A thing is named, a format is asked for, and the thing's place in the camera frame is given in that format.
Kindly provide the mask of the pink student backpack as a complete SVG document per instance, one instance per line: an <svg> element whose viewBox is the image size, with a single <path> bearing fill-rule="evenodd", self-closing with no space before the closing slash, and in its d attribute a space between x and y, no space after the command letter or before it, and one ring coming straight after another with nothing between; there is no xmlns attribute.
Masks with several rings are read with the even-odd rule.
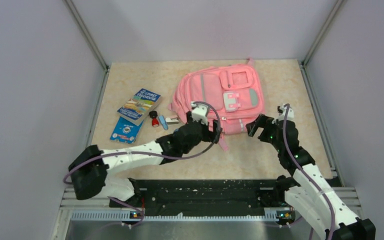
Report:
<svg viewBox="0 0 384 240"><path fill-rule="evenodd" d="M186 74L175 89L167 108L186 122L191 103L206 102L214 107L210 121L220 118L218 144L227 151L225 135L241 134L246 125L266 112L263 88L252 58L247 63L213 66Z"/></svg>

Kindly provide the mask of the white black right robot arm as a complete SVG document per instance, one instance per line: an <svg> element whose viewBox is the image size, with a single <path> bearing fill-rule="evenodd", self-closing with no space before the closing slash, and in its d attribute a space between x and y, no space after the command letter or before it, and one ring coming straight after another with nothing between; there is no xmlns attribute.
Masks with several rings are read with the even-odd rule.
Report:
<svg viewBox="0 0 384 240"><path fill-rule="evenodd" d="M315 160L300 145L293 121L261 114L246 125L250 137L258 128L262 128L258 139L275 148L281 166L290 173L290 177L280 176L276 181L273 200L277 205L297 210L322 240L375 239L373 222L352 211L322 176Z"/></svg>

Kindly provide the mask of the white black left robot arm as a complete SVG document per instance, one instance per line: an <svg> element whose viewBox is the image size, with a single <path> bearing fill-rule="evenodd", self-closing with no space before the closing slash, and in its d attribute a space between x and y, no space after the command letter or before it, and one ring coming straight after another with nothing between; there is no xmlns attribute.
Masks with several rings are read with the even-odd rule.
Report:
<svg viewBox="0 0 384 240"><path fill-rule="evenodd" d="M201 142L209 142L208 151L215 145L222 132L220 118L211 123L195 120L187 113L187 122L173 133L154 141L121 149L86 147L69 165L63 181L71 179L77 200L88 200L98 195L117 198L127 206L140 202L140 193L131 178L118 179L116 174L143 166L160 166L178 160L192 159L202 153L188 155Z"/></svg>

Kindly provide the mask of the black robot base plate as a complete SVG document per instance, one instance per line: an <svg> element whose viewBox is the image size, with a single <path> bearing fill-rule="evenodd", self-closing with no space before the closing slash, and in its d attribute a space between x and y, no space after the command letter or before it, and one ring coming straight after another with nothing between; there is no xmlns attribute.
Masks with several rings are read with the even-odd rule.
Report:
<svg viewBox="0 0 384 240"><path fill-rule="evenodd" d="M273 179L134 180L128 205L144 208L145 216L245 217L263 216L286 208Z"/></svg>

